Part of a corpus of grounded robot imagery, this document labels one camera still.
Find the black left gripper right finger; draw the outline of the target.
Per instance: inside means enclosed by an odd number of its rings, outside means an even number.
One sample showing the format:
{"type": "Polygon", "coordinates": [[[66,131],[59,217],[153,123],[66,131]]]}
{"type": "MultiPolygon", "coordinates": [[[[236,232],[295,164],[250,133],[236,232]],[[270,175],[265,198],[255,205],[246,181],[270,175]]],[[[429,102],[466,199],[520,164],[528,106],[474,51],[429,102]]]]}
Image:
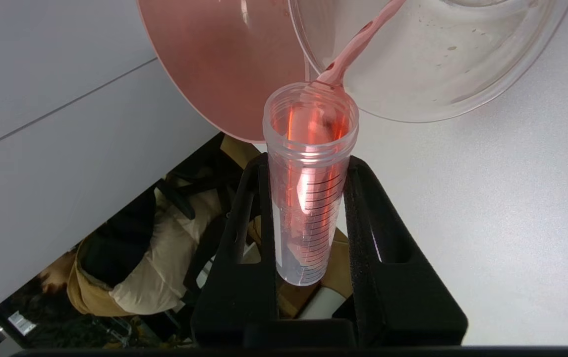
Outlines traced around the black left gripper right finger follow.
{"type": "Polygon", "coordinates": [[[365,347],[459,346],[468,319],[370,166],[352,156],[345,188],[350,280],[365,347]]]}

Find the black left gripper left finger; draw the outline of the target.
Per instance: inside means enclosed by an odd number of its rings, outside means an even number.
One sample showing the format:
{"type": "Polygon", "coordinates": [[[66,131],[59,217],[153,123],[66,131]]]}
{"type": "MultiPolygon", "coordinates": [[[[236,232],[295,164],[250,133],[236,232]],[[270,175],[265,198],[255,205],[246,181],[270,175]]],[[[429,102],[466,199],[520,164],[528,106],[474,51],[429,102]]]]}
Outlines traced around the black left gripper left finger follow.
{"type": "Polygon", "coordinates": [[[251,160],[242,174],[227,226],[191,319],[202,348],[261,348],[278,319],[277,270],[268,156],[251,160]],[[243,263],[252,206],[262,209],[261,258],[243,263]]]}

